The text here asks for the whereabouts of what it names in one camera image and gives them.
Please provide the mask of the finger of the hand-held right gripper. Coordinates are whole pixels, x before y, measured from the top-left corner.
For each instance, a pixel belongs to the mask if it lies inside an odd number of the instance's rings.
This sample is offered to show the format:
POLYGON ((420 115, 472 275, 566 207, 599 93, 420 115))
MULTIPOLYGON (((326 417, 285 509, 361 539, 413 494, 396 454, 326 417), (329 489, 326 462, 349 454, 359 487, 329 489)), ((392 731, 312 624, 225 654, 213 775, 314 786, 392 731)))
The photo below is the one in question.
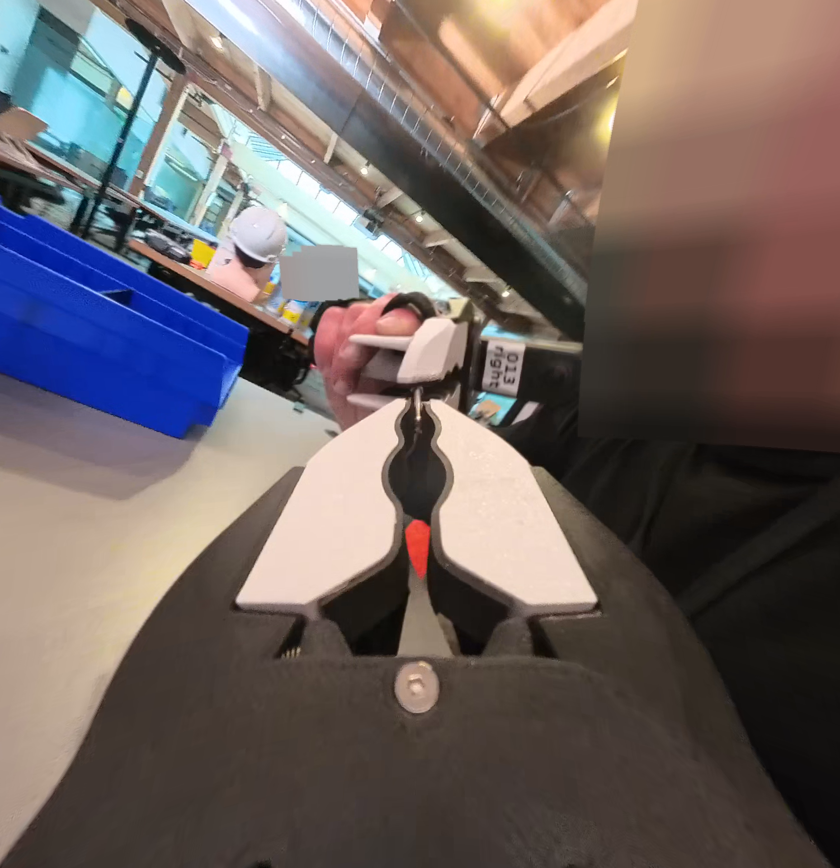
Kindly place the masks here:
POLYGON ((444 381, 465 365, 469 323, 436 317, 425 320, 410 338, 399 366, 398 385, 444 381))

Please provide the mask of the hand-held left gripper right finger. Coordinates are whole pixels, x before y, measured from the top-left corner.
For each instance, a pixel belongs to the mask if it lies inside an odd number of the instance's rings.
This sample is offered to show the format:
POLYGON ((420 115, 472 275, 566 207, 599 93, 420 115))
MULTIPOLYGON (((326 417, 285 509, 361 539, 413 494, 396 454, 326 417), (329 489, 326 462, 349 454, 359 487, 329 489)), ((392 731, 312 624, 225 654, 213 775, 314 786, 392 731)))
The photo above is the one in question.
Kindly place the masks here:
POLYGON ((434 522, 445 567, 521 615, 593 611, 597 594, 528 461, 444 401, 428 411, 446 471, 434 522))

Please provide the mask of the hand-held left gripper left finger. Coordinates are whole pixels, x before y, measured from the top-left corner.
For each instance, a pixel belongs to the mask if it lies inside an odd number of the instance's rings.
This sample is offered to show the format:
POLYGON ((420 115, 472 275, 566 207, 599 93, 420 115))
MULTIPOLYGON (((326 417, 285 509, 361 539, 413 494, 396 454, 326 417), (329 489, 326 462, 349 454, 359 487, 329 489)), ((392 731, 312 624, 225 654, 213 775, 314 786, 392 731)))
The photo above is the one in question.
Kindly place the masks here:
POLYGON ((320 614, 323 604, 396 553, 398 511, 384 485, 402 443, 397 398, 307 462, 235 604, 252 612, 320 614))

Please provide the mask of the blue plastic bin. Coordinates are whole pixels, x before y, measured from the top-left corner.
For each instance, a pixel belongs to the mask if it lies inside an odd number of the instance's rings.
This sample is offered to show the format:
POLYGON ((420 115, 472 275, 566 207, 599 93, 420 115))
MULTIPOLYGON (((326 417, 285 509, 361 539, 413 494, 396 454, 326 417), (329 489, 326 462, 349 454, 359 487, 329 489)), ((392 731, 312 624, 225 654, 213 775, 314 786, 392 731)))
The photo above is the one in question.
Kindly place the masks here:
POLYGON ((248 334, 0 199, 0 374, 182 439, 227 401, 248 334))

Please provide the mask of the person's right hand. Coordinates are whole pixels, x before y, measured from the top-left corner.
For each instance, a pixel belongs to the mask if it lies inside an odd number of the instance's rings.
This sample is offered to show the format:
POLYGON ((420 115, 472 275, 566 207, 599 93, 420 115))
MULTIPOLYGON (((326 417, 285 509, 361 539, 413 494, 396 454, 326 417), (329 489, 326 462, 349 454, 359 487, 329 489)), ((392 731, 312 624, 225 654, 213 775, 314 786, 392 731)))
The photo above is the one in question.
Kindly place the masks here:
POLYGON ((355 344, 355 334, 410 337, 422 324, 414 310, 387 310, 393 293, 373 302, 354 301, 347 307, 330 307, 321 316, 314 339, 314 360, 324 381, 332 414, 342 430, 365 418, 369 411, 353 405, 353 394, 379 394, 390 384, 369 378, 364 368, 376 355, 375 348, 355 344))

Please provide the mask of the orange traffic cone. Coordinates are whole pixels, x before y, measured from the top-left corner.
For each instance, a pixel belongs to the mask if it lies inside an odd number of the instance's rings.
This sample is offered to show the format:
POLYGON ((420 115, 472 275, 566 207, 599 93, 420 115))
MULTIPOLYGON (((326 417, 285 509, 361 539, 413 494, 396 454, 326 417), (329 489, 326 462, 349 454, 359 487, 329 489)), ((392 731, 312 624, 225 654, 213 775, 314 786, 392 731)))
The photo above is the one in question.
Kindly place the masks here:
POLYGON ((429 565, 431 529, 426 522, 410 519, 404 529, 404 540, 411 567, 420 580, 425 580, 429 565))

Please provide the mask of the white hard hat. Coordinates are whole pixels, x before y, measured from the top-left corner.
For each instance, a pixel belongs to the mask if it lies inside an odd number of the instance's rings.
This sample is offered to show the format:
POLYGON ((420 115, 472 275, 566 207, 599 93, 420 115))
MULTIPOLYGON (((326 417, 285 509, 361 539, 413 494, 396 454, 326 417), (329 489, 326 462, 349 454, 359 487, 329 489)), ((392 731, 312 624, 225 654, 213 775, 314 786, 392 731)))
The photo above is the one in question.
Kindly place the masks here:
POLYGON ((234 249, 255 263, 273 265, 284 251, 287 229, 283 218, 261 205, 252 205, 230 223, 229 237, 234 249))

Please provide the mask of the pale hard hat stand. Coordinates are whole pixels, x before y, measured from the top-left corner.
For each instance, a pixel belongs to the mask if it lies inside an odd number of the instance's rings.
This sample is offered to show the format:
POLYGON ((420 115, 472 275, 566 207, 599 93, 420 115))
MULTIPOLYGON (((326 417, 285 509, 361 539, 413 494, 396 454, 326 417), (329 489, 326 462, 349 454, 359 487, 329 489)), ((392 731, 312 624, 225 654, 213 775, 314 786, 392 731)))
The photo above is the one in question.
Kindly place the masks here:
POLYGON ((255 302, 270 283, 273 269, 273 263, 257 262, 225 242, 216 249, 204 275, 238 298, 255 302))

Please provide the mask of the person's black jacket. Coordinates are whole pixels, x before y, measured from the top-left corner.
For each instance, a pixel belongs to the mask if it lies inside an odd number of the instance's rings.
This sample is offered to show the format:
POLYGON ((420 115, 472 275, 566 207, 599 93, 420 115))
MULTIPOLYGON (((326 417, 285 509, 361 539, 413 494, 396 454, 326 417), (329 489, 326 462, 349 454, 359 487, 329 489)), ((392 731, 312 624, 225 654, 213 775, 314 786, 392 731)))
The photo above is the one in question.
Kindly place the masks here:
POLYGON ((582 438, 575 399, 499 432, 675 599, 774 785, 840 866, 840 453, 582 438))

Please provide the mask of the microphone boom with black windscreen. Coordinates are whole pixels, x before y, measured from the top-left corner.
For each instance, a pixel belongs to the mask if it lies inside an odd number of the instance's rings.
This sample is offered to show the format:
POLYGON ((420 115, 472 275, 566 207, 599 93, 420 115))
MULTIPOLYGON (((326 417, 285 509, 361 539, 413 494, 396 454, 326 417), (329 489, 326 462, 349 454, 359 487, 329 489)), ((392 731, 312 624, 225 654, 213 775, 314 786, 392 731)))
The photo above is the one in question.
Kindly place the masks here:
POLYGON ((94 195, 91 205, 88 206, 85 221, 80 227, 78 236, 83 240, 86 240, 89 237, 89 233, 91 231, 91 227, 97 214, 98 208, 107 197, 107 193, 110 191, 111 186, 113 186, 113 175, 115 169, 117 168, 118 163, 122 157, 122 153, 127 144, 127 139, 132 131, 132 125, 136 121, 136 118, 140 112, 143 97, 146 94, 146 90, 152 79, 154 71, 158 66, 158 63, 161 61, 164 62, 169 69, 175 71, 176 73, 184 74, 186 72, 185 65, 175 54, 175 52, 170 49, 164 42, 156 38, 150 30, 146 29, 142 24, 139 24, 131 17, 128 17, 125 23, 127 25, 127 30, 130 35, 134 39, 136 39, 143 48, 146 49, 146 51, 148 52, 148 57, 146 60, 144 71, 142 73, 141 81, 134 94, 131 107, 127 112, 127 116, 123 123, 121 132, 117 137, 109 163, 105 168, 103 175, 101 176, 100 187, 94 195))

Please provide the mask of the wooden support post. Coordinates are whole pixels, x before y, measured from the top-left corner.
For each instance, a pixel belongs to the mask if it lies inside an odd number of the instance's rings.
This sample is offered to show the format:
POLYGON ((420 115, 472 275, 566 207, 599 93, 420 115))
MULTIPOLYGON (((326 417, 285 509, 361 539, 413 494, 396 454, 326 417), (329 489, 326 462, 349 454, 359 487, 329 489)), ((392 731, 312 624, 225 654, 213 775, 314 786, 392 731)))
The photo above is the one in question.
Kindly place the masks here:
POLYGON ((171 128, 182 111, 190 85, 187 72, 177 73, 165 92, 160 114, 143 147, 138 167, 129 182, 128 192, 136 199, 143 198, 146 186, 154 178, 158 161, 164 152, 171 128))

